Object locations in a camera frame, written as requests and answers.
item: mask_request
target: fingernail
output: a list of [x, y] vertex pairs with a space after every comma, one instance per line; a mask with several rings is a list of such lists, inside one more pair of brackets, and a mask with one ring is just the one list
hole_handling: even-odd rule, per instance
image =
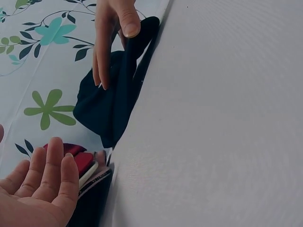
[[71, 153], [66, 153], [65, 156], [66, 157], [74, 157]]
[[128, 24], [124, 27], [123, 33], [126, 38], [133, 38], [139, 32], [139, 27], [135, 24]]

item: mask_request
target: finger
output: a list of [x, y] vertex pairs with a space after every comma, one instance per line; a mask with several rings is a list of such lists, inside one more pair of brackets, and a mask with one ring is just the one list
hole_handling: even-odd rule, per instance
[[121, 43], [122, 43], [123, 48], [126, 49], [127, 38], [124, 36], [124, 34], [123, 34], [123, 32], [122, 32], [122, 29], [120, 29], [120, 30], [118, 31], [118, 35], [119, 35], [119, 37], [120, 37], [120, 39], [121, 39]]
[[93, 52], [93, 79], [94, 79], [96, 86], [101, 83], [100, 76], [99, 76], [99, 69], [98, 69], [96, 46], [94, 46], [94, 52]]
[[98, 62], [99, 78], [102, 87], [107, 90], [109, 87], [109, 57], [111, 49], [111, 35], [114, 31], [114, 26], [107, 19], [100, 23], [100, 27], [96, 29], [96, 55]]
[[40, 186], [46, 163], [46, 150], [36, 148], [30, 161], [29, 171], [22, 186], [16, 191], [19, 197], [30, 197]]
[[3, 140], [3, 136], [4, 136], [4, 128], [2, 124], [0, 124], [0, 143]]
[[72, 156], [67, 154], [62, 160], [61, 165], [61, 185], [58, 196], [52, 204], [60, 208], [58, 220], [64, 225], [70, 220], [78, 200], [79, 193], [79, 173], [78, 167]]
[[111, 1], [113, 9], [119, 16], [121, 29], [126, 38], [133, 38], [139, 34], [141, 24], [140, 18], [134, 7], [134, 0]]
[[29, 169], [29, 161], [21, 161], [16, 168], [4, 179], [0, 180], [0, 187], [13, 195], [22, 185]]
[[95, 160], [98, 162], [99, 167], [106, 166], [106, 159], [106, 151], [103, 150], [95, 153]]
[[36, 199], [47, 202], [57, 197], [61, 183], [61, 161], [63, 158], [63, 142], [54, 137], [50, 140], [46, 152], [46, 165], [40, 187], [34, 192]]

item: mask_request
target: black garment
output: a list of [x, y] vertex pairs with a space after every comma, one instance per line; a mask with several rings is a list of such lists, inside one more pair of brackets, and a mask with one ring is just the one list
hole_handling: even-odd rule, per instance
[[92, 70], [80, 84], [73, 114], [81, 124], [101, 137], [105, 148], [114, 147], [127, 127], [151, 55], [145, 57], [145, 54], [138, 67], [136, 61], [156, 37], [159, 24], [156, 17], [144, 19], [139, 35], [128, 40], [125, 51], [111, 53], [108, 90], [95, 86]]

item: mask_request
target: white sheet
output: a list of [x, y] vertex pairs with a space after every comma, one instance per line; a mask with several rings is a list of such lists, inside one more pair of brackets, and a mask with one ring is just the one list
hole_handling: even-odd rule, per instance
[[303, 227], [303, 1], [174, 0], [106, 227]]

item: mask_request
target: teal flower print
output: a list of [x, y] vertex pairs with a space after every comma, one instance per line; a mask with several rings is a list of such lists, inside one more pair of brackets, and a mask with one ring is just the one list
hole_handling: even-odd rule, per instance
[[76, 120], [70, 116], [59, 112], [72, 112], [74, 109], [73, 105], [61, 105], [56, 106], [62, 97], [62, 91], [59, 89], [51, 90], [48, 94], [46, 103], [44, 104], [40, 94], [37, 91], [32, 93], [33, 100], [37, 103], [39, 107], [30, 107], [24, 110], [26, 116], [34, 116], [37, 114], [42, 114], [40, 121], [41, 130], [46, 130], [51, 124], [50, 116], [56, 119], [58, 122], [73, 126], [76, 124]]
[[41, 46], [47, 46], [52, 42], [55, 44], [66, 44], [69, 42], [69, 39], [63, 35], [72, 32], [76, 25], [61, 25], [61, 23], [62, 18], [57, 17], [51, 21], [49, 27], [40, 26], [35, 28], [35, 31], [43, 36], [40, 40]]

